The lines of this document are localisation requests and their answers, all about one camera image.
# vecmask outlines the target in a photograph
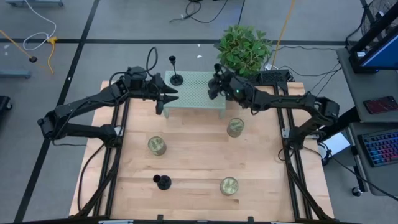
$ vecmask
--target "smartphone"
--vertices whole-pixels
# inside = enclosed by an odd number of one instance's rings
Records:
[[[375,100],[366,100],[363,104],[370,114],[379,114],[398,110],[398,103],[392,96],[385,96]]]

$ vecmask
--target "wooden tabletop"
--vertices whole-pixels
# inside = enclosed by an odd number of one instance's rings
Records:
[[[303,83],[288,86],[291,95],[304,94]],[[274,94],[271,87],[258,88]],[[166,119],[156,115],[154,102],[131,100],[111,218],[154,220],[163,214],[165,220],[243,221],[253,216],[255,221],[293,221],[287,172],[277,157],[282,140],[276,109],[255,116],[234,102],[228,102],[226,109],[222,120],[218,110],[204,109],[171,109]],[[96,110],[93,125],[109,124],[112,113],[113,108]],[[293,110],[293,114],[297,126],[310,118],[302,110]],[[231,118],[244,121],[238,138],[229,137],[226,132]],[[289,127],[286,116],[284,120]],[[164,155],[155,156],[148,149],[147,142],[153,136],[164,139]],[[101,144],[99,139],[88,140],[82,166]],[[306,139],[304,145],[318,150],[315,140]],[[308,191],[333,217],[319,156],[306,150],[301,155]],[[82,205],[98,186],[103,156],[104,149],[86,169]],[[168,175],[171,188],[158,189],[152,180],[156,174]],[[239,190],[225,196],[220,192],[220,183],[229,176],[238,180]],[[70,214],[77,213],[76,196],[77,187]],[[102,213],[107,196],[106,190]]]

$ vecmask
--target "gray floor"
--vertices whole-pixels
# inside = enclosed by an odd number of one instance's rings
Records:
[[[169,20],[183,14],[186,0],[101,0],[91,26],[90,39],[218,39],[229,25],[237,23],[242,0],[229,0],[219,18],[211,24],[194,21]],[[65,7],[36,7],[43,16],[54,20],[56,36],[79,39],[93,0],[64,0]],[[222,1],[203,1],[198,18],[207,20],[219,10]],[[289,0],[246,0],[241,24],[267,32],[275,40],[279,36]],[[359,0],[301,0],[296,2],[284,40],[342,41],[359,23]],[[13,8],[0,2],[0,28],[13,38],[24,38],[34,32],[51,32],[52,25],[36,17],[27,8]],[[0,44],[0,68],[28,69],[31,79],[0,79],[0,95],[12,97],[14,109],[0,125],[0,223],[12,222],[25,191],[32,168],[42,144],[37,119],[55,106],[65,76],[68,73],[77,44],[57,44],[52,65],[55,74],[27,61],[14,46]],[[147,51],[152,45],[86,44],[78,62],[66,102],[95,94],[102,80],[127,66],[145,65]],[[156,45],[159,62],[156,72],[172,69],[168,57],[175,55],[177,70],[212,70],[217,62],[217,50],[212,45]],[[33,52],[41,64],[46,64],[51,48],[44,45]],[[276,67],[288,65],[303,74],[327,72],[337,63],[332,50],[282,49]],[[295,75],[311,90],[320,78]],[[313,90],[318,93],[325,83]],[[338,72],[320,94],[337,101],[341,113],[353,106],[343,74]],[[73,121],[90,124],[93,113]],[[85,139],[73,139],[84,143]],[[84,149],[82,147],[53,147],[49,149],[42,173],[28,207],[25,220],[66,217],[72,202]],[[394,223],[398,219],[398,204],[389,198],[370,193],[357,198],[350,194],[356,185],[353,176],[336,164],[325,168],[332,206],[336,218],[358,223]]]

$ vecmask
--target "green leaves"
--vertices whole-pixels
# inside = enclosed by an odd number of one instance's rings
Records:
[[[264,38],[266,33],[257,30],[256,37],[253,30],[253,27],[230,26],[217,45],[220,62],[244,77],[260,70],[265,58],[271,55],[271,42]]]

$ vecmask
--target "green mesh platform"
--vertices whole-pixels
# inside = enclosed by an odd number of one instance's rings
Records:
[[[170,83],[170,77],[174,75],[173,71],[166,71],[164,82],[166,85],[178,90],[176,94],[168,94],[179,96],[178,100],[172,101],[164,105],[166,109],[165,116],[169,108],[204,108],[217,109],[220,113],[225,110],[225,96],[220,94],[211,100],[207,93],[208,82],[213,78],[214,72],[177,72],[184,81],[180,86],[173,86]]]

